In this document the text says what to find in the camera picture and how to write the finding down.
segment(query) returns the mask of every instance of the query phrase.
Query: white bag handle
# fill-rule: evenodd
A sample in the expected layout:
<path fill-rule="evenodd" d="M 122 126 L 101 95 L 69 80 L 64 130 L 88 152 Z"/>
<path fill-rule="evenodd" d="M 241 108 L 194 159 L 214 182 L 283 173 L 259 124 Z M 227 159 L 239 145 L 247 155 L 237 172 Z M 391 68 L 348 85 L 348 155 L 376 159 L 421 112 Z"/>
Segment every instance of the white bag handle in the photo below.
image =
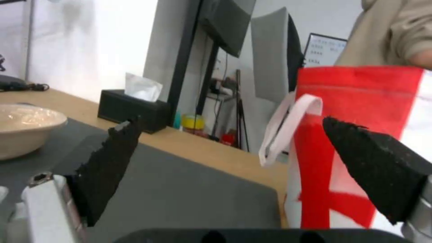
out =
<path fill-rule="evenodd" d="M 269 124 L 267 125 L 264 140 L 258 152 L 258 155 L 260 157 L 260 163 L 263 167 L 274 164 L 277 156 L 291 142 L 292 137 L 297 130 L 297 127 L 299 126 L 303 116 L 305 116 L 306 113 L 312 115 L 322 114 L 323 102 L 321 98 L 309 94 L 302 95 L 290 110 L 288 116 L 286 117 L 284 123 L 282 124 L 278 132 L 277 129 L 279 128 L 280 123 L 285 117 L 289 105 L 292 104 L 294 99 L 294 92 L 289 93 L 283 99 L 282 103 L 277 108 L 272 118 L 270 119 Z M 275 136 L 276 133 L 277 135 L 274 139 L 274 142 L 270 145 L 269 153 L 266 156 L 266 149 L 271 143 L 272 138 Z"/>

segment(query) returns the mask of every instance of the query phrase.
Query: tissue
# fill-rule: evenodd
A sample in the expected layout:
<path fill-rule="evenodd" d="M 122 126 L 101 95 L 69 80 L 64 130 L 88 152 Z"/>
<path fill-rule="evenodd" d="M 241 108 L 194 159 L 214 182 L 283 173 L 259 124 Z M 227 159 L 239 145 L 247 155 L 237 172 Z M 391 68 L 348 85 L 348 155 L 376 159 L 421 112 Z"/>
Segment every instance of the tissue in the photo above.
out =
<path fill-rule="evenodd" d="M 128 96 L 150 102 L 156 102 L 162 92 L 163 85 L 148 78 L 126 73 L 126 88 Z"/>

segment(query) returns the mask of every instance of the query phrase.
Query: beige sleeve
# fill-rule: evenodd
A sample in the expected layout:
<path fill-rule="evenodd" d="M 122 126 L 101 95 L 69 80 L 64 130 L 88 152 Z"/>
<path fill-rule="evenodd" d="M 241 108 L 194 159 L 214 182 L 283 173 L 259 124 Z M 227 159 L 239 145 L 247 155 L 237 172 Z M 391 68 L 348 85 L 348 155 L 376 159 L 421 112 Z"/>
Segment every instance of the beige sleeve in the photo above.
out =
<path fill-rule="evenodd" d="M 432 0 L 406 0 L 391 25 L 390 49 L 407 62 L 432 49 Z"/>

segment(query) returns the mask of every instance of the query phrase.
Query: person's arm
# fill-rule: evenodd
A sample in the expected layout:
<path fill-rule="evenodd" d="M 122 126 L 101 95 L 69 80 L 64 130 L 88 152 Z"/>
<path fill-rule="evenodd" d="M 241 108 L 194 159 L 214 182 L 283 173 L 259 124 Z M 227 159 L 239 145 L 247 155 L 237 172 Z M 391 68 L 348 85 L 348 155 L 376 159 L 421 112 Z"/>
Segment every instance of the person's arm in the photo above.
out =
<path fill-rule="evenodd" d="M 414 66 L 432 70 L 432 49 L 414 54 L 408 61 Z"/>
<path fill-rule="evenodd" d="M 391 25 L 390 51 L 432 70 L 432 0 L 406 0 Z"/>

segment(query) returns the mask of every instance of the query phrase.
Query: wooden table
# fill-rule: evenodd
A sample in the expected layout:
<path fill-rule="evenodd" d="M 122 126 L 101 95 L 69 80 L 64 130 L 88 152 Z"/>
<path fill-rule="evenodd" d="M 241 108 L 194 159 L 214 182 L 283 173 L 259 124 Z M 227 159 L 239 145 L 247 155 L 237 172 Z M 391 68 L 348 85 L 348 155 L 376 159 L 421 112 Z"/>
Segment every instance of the wooden table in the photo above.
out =
<path fill-rule="evenodd" d="M 70 118 L 104 130 L 115 126 L 115 123 L 97 117 L 98 104 L 56 90 L 0 93 L 0 103 L 18 102 L 53 109 Z M 262 168 L 258 155 L 172 128 L 166 128 L 152 135 L 142 133 L 140 143 L 274 188 L 279 197 L 282 226 L 287 226 L 283 211 L 288 170 L 286 164 L 277 163 L 270 168 Z"/>

